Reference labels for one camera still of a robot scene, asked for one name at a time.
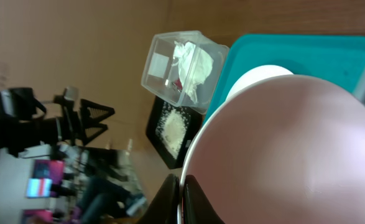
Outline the pink small bowl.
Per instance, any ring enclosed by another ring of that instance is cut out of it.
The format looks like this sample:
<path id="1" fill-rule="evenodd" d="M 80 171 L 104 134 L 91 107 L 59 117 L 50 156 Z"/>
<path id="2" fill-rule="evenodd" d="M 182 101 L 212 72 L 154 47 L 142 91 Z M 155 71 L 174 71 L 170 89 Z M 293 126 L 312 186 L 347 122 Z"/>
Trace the pink small bowl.
<path id="1" fill-rule="evenodd" d="M 189 175 L 225 223 L 365 223 L 365 106 L 319 78 L 255 83 L 200 129 Z"/>

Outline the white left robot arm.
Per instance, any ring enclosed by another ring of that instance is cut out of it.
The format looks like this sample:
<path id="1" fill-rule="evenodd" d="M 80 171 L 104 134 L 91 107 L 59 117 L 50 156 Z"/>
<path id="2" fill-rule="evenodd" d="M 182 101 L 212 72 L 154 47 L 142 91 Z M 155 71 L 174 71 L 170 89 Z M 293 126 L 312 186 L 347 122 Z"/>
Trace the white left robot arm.
<path id="1" fill-rule="evenodd" d="M 50 218 L 50 198 L 72 194 L 61 186 L 65 164 L 58 145 L 80 157 L 114 114 L 111 107 L 74 97 L 71 88 L 51 102 L 60 106 L 59 117 L 46 116 L 31 88 L 0 90 L 0 223 L 20 223 L 24 210 Z"/>

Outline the white rice pile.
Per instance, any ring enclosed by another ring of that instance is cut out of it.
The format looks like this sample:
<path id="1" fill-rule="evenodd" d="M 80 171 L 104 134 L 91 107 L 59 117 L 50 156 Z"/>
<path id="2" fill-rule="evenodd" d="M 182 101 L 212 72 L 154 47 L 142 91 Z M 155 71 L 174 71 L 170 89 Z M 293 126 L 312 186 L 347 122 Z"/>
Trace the white rice pile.
<path id="1" fill-rule="evenodd" d="M 189 119 L 185 108 L 163 103 L 155 134 L 174 159 L 177 159 L 181 150 Z"/>

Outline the pink plate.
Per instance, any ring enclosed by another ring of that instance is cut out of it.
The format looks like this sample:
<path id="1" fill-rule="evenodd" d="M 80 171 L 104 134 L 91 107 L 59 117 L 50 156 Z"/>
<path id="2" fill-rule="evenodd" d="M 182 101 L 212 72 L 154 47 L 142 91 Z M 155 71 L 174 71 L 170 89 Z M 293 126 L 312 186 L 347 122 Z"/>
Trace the pink plate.
<path id="1" fill-rule="evenodd" d="M 268 78 L 278 77 L 282 75 L 293 75 L 293 73 L 290 70 L 278 65 L 261 65 L 259 67 L 255 67 L 247 71 L 234 83 L 234 85 L 229 90 L 226 99 L 230 99 L 237 92 L 243 90 L 249 85 L 255 84 Z"/>

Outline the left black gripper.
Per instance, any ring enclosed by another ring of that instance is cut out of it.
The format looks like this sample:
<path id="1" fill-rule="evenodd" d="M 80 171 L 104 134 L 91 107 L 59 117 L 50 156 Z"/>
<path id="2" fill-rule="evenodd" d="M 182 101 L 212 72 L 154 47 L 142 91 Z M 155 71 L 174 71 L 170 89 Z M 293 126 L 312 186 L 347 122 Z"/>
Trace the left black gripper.
<path id="1" fill-rule="evenodd" d="M 80 116 L 82 123 L 100 123 L 82 129 L 78 112 L 74 110 L 75 102 L 73 100 L 66 100 L 63 96 L 54 96 L 53 102 L 60 105 L 62 112 L 62 116 L 58 119 L 62 141 L 69 141 L 71 146 L 76 146 L 77 139 L 81 139 L 85 146 L 103 134 L 108 130 L 108 126 L 100 122 L 115 114 L 112 107 L 81 99 Z"/>

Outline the red snack wrapper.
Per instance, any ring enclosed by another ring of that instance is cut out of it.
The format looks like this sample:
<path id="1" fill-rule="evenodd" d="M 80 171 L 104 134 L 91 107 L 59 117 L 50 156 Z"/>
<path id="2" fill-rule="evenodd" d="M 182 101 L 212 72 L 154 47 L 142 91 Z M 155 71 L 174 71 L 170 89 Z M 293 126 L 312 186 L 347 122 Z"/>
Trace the red snack wrapper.
<path id="1" fill-rule="evenodd" d="M 172 82 L 172 88 L 178 92 L 181 92 L 183 90 L 183 86 L 182 86 L 179 78 Z"/>

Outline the white napkin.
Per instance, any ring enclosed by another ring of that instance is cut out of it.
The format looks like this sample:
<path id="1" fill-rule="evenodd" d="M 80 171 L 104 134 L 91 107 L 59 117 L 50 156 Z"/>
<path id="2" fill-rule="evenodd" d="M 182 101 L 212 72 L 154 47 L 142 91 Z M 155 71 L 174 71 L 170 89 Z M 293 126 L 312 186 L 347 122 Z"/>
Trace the white napkin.
<path id="1" fill-rule="evenodd" d="M 174 42 L 173 67 L 177 67 L 178 78 L 185 93 L 194 104 L 198 103 L 197 88 L 211 74 L 214 60 L 209 53 L 192 42 Z"/>

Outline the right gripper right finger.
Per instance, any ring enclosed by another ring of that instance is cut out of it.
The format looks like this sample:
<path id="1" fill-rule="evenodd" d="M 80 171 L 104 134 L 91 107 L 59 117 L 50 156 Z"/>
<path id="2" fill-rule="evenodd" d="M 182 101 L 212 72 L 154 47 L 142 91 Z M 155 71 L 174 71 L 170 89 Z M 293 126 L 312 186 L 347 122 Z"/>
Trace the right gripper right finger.
<path id="1" fill-rule="evenodd" d="M 185 224 L 224 224 L 193 175 L 187 175 L 183 188 Z"/>

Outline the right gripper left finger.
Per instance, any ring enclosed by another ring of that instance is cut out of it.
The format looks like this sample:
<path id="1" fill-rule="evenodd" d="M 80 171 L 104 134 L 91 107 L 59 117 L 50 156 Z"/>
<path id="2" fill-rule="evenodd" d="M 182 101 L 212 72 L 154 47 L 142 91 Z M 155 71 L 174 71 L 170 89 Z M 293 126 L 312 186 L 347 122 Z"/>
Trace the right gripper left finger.
<path id="1" fill-rule="evenodd" d="M 169 174 L 137 224 L 177 224 L 179 193 L 178 177 Z"/>

